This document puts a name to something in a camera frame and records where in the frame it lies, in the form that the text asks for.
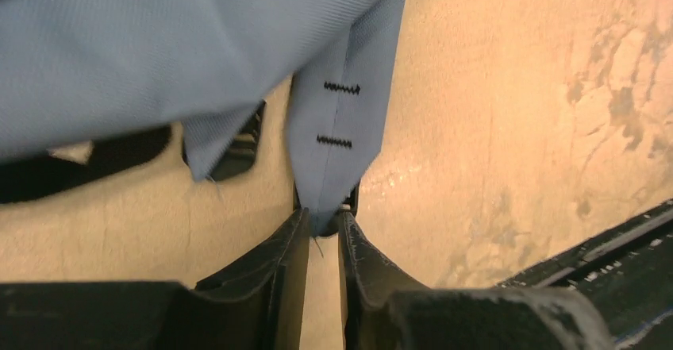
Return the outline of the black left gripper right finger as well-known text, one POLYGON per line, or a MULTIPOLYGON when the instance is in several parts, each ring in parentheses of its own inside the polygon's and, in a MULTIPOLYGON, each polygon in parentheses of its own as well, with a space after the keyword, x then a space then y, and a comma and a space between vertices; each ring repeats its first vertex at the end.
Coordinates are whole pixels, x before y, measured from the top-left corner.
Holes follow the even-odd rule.
POLYGON ((433 289, 337 216, 346 349, 613 349, 580 293, 559 287, 433 289))

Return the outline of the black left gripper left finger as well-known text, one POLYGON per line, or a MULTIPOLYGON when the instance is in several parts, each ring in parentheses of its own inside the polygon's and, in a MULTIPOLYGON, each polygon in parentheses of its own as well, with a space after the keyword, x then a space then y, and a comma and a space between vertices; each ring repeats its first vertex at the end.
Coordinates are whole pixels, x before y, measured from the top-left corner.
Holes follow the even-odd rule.
POLYGON ((4 349, 296 349, 309 216, 194 288, 172 281, 4 283, 4 349))

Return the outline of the blue student backpack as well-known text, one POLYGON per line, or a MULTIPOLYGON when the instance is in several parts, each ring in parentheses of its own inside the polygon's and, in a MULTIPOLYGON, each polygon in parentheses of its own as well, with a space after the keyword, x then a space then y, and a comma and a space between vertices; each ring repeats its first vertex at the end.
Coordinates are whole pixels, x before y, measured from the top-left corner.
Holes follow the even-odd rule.
POLYGON ((180 122, 208 177, 292 76, 287 149, 312 233, 379 154, 405 0, 1 0, 1 159, 180 122))

